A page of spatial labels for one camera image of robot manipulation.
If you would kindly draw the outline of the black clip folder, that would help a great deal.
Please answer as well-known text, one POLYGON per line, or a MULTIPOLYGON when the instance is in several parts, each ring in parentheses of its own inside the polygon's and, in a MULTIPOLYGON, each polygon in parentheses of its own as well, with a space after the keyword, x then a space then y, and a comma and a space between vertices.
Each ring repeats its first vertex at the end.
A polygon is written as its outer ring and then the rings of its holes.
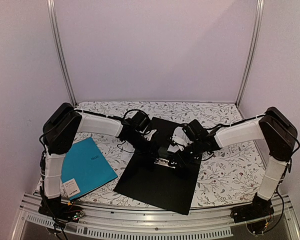
POLYGON ((155 164, 136 152, 130 159, 114 191, 134 200, 168 211, 188 215, 200 162, 176 169, 155 164))

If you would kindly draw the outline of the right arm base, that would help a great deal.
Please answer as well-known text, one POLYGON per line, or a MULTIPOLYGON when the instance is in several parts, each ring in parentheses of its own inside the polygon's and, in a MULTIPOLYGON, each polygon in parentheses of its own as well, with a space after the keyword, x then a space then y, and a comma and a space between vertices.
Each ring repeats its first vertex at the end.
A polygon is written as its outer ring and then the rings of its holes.
POLYGON ((264 234, 271 220, 273 220, 274 208, 271 200, 264 200, 255 194, 250 204, 234 207, 230 217, 234 223, 248 222, 247 229, 254 235, 264 234))

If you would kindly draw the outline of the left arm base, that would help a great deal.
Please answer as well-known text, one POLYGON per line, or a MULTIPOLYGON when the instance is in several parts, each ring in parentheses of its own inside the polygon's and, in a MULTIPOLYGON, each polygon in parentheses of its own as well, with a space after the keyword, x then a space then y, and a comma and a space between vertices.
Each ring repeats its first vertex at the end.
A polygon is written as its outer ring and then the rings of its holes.
POLYGON ((65 204, 61 202, 61 195, 55 198, 47 198, 44 190, 40 187, 41 204, 38 212, 42 215, 52 217, 64 223, 77 223, 85 215, 83 208, 73 203, 65 204))

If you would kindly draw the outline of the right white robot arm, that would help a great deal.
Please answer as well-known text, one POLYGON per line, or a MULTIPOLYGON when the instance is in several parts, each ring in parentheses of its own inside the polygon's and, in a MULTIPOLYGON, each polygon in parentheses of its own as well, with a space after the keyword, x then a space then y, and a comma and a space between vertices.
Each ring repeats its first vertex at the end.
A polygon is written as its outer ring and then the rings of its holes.
POLYGON ((177 167, 185 167, 203 153, 212 153, 232 145, 249 141, 256 142, 262 157, 266 160, 266 171, 256 193, 257 200, 249 205, 248 214, 259 218, 267 211, 270 200, 284 180, 293 155, 300 148, 297 128, 276 107, 264 113, 231 124, 219 123, 205 128, 199 122, 191 122, 183 127, 191 141, 172 154, 177 167))

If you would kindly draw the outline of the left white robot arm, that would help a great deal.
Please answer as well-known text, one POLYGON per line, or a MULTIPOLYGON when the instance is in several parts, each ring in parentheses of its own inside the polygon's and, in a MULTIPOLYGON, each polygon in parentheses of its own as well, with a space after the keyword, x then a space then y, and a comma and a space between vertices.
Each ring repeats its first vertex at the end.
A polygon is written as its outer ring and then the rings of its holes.
POLYGON ((43 183, 40 194, 47 198, 45 209, 60 217, 64 206, 55 198, 60 197, 61 169, 66 153, 72 147, 77 133, 94 133, 112 136, 130 143, 138 153, 158 157, 159 146, 152 140, 150 117, 141 110, 135 110, 131 118, 108 116, 85 110, 77 110, 70 103, 62 103, 43 126, 39 137, 43 145, 43 183))

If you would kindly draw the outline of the blue folder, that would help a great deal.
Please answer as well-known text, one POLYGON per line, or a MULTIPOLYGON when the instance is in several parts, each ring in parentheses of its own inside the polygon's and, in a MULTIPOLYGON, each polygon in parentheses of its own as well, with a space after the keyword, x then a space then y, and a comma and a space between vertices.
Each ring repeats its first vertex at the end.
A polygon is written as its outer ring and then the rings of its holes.
POLYGON ((61 182, 70 200, 78 199, 117 178, 92 138, 72 145, 66 154, 61 182))

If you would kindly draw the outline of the floral tablecloth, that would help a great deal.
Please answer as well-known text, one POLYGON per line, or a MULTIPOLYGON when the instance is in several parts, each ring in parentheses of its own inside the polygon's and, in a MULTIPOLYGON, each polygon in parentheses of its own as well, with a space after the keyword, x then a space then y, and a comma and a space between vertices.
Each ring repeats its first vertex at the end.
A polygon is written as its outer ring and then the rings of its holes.
MULTIPOLYGON (((242 119, 237 107, 229 103, 86 101, 79 103, 77 108, 128 117, 140 109, 151 117, 172 122, 189 123, 198 120, 206 128, 242 119)), ((116 174, 122 176, 131 159, 132 146, 106 135, 93 134, 92 139, 116 174)), ((204 154, 191 206, 209 208, 248 203, 257 192, 264 173, 265 166, 253 141, 223 148, 215 152, 213 157, 204 154)))

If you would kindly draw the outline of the front aluminium rail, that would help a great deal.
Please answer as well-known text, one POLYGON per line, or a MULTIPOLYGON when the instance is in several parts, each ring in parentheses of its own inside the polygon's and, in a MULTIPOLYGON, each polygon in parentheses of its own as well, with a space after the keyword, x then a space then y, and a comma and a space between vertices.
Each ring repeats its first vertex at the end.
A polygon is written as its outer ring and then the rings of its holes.
POLYGON ((38 212, 41 198, 26 193, 17 211, 11 238, 14 240, 300 240, 300 227, 288 195, 273 197, 275 210, 269 218, 269 232, 253 234, 247 222, 231 218, 231 206, 194 207, 188 215, 153 207, 113 206, 81 202, 79 222, 67 223, 60 231, 52 218, 38 212))

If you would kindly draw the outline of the left aluminium frame post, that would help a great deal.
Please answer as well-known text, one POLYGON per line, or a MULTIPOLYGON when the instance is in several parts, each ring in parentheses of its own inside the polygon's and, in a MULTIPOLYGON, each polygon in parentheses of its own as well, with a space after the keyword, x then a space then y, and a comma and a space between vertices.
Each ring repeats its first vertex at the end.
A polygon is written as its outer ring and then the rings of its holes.
POLYGON ((47 3, 49 21, 50 21, 50 25, 51 25, 52 36, 53 36, 53 39, 54 39, 57 58, 58 58, 58 61, 59 61, 60 70, 61 70, 61 73, 62 73, 64 84, 65 84, 65 87, 66 87, 66 90, 67 90, 67 93, 68 93, 70 103, 72 105, 76 106, 77 105, 77 100, 76 100, 76 97, 75 97, 74 89, 73 89, 73 86, 72 86, 72 83, 71 83, 70 75, 69 75, 66 60, 65 60, 64 50, 63 50, 61 36, 60 36, 60 32, 59 32, 59 27, 58 27, 55 1, 54 0, 47 0, 46 3, 47 3))

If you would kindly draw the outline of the aluminium frame post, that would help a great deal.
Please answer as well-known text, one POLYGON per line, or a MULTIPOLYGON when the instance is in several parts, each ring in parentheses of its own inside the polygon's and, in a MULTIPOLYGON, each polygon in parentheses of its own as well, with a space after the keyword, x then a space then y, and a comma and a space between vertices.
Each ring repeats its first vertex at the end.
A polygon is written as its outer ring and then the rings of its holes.
POLYGON ((256 49, 257 49, 259 35, 260 35, 260 29, 261 29, 261 25, 262 25, 264 2, 265 2, 264 0, 257 0, 255 19, 254 19, 254 24, 253 24, 252 37, 251 37, 251 42, 250 42, 250 46, 249 46, 248 56, 247 56, 246 64, 245 64, 244 71, 243 71, 242 81, 241 81, 238 95, 237 95, 236 102, 235 102, 237 108, 240 108, 240 106, 242 104, 245 90, 246 90, 246 87, 248 84, 250 72, 252 69, 253 60, 254 60, 256 49))
POLYGON ((63 50, 61 36, 60 36, 60 32, 59 32, 59 27, 58 27, 55 1, 54 0, 47 0, 46 3, 47 3, 49 21, 50 21, 50 25, 51 25, 52 36, 53 36, 53 39, 54 39, 57 58, 58 58, 58 61, 59 61, 60 70, 61 70, 61 73, 62 73, 64 84, 65 84, 65 87, 66 87, 66 90, 67 90, 67 93, 68 93, 70 103, 72 105, 76 106, 77 105, 77 100, 76 100, 76 97, 75 97, 74 89, 73 89, 73 86, 72 86, 72 83, 71 83, 70 75, 69 75, 66 60, 65 60, 64 50, 63 50))

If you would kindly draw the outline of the right aluminium frame post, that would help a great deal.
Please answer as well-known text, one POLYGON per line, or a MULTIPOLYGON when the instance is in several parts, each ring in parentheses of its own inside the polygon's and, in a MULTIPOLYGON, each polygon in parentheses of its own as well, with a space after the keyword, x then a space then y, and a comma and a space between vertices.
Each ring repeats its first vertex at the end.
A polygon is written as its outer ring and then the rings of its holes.
POLYGON ((261 25, 262 25, 264 2, 265 2, 264 0, 257 0, 255 19, 254 19, 254 24, 253 24, 252 37, 251 37, 251 42, 250 42, 250 46, 249 46, 248 56, 247 56, 246 64, 245 64, 244 71, 243 71, 242 81, 241 81, 238 95, 237 95, 236 102, 235 102, 237 108, 240 108, 240 106, 242 104, 245 90, 246 90, 246 87, 248 84, 250 72, 252 69, 253 60, 254 60, 256 49, 257 49, 259 35, 260 35, 260 29, 261 29, 261 25))

